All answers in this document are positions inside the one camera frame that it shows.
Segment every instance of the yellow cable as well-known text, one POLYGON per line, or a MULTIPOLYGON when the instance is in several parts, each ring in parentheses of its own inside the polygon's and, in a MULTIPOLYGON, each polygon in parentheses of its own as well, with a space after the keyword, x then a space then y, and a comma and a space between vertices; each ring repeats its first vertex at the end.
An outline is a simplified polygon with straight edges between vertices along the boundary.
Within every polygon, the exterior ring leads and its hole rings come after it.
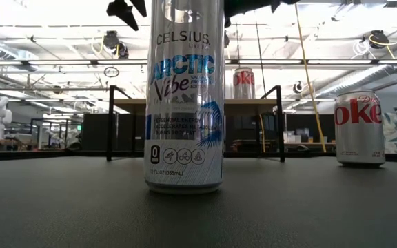
POLYGON ((94 43, 93 42, 91 42, 91 49, 93 50, 93 52, 96 52, 97 54, 100 54, 100 53, 102 53, 102 51, 103 51, 103 39, 105 38, 105 35, 104 36, 102 36, 102 44, 101 44, 101 50, 100 51, 96 51, 96 49, 94 49, 94 43))
POLYGON ((263 152, 266 152, 266 146, 265 146, 265 128, 263 127, 263 118, 261 118, 261 114, 259 114, 259 116, 260 116, 261 131, 263 132, 263 152))
POLYGON ((316 104, 315 104, 314 91, 312 90, 312 85, 309 80, 309 70, 307 69, 306 53, 304 51, 304 44, 303 44, 303 35, 301 34, 300 18, 298 16, 298 7, 296 4, 295 4, 295 13, 296 13, 296 22, 298 24, 298 32, 300 33, 301 50, 303 51, 303 61, 304 61, 304 69, 306 71, 307 86, 309 86, 310 97, 312 98, 312 105, 314 106, 314 110, 315 110, 316 124, 318 126, 318 131, 320 132, 320 140, 321 140, 321 145, 323 146, 323 152, 326 152, 323 131, 321 129, 320 118, 318 115, 318 109, 316 108, 316 104))

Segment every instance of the aluminum can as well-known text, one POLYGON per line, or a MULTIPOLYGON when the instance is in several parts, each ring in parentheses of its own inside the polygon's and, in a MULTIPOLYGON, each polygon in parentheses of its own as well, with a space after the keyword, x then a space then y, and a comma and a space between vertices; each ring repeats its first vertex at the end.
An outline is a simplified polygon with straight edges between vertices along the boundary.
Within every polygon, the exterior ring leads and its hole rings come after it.
POLYGON ((338 162, 370 167, 385 163, 383 117, 375 93, 340 94, 334 111, 338 162))
POLYGON ((145 181, 200 194, 223 180, 223 0, 153 0, 145 181))
POLYGON ((255 77, 251 68, 236 69, 233 85, 235 99, 255 99, 255 77))

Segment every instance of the nutrition icon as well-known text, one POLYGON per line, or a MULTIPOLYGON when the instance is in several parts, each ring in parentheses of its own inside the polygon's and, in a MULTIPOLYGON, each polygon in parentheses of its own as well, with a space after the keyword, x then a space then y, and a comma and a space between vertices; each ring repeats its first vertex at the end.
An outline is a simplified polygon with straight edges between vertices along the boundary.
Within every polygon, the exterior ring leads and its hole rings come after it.
POLYGON ((196 165, 201 165, 205 162, 205 152, 202 149, 192 151, 192 162, 196 165))
POLYGON ((165 152, 163 153, 163 160, 167 164, 172 164, 177 161, 177 152, 175 149, 166 149, 165 152))
POLYGON ((188 149, 180 149, 177 153, 177 161, 182 164, 186 165, 191 162, 191 151, 188 149))

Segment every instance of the blue palm leaf graphic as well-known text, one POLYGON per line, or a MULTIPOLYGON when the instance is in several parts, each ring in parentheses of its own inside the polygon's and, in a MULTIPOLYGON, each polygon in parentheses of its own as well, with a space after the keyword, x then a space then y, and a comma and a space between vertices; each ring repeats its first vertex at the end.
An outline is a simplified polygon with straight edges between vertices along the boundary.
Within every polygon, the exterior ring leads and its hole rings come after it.
MULTIPOLYGON (((223 122, 223 118, 221 116, 220 108, 218 107, 217 102, 212 101, 209 103, 205 103, 201 106, 202 109, 210 109, 212 111, 212 119, 217 124, 217 127, 223 122)), ((207 136, 204 136, 201 141, 198 142, 199 147, 213 147, 218 145, 223 137, 222 131, 218 128, 213 132, 209 133, 207 136)))

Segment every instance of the desk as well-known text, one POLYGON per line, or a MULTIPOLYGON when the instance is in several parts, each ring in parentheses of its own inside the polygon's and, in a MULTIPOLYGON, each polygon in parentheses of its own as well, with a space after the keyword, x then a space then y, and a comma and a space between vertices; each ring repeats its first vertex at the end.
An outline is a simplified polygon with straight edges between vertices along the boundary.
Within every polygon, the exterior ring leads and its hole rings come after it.
POLYGON ((168 196, 142 158, 0 161, 0 247, 397 247, 397 163, 224 163, 215 194, 168 196))

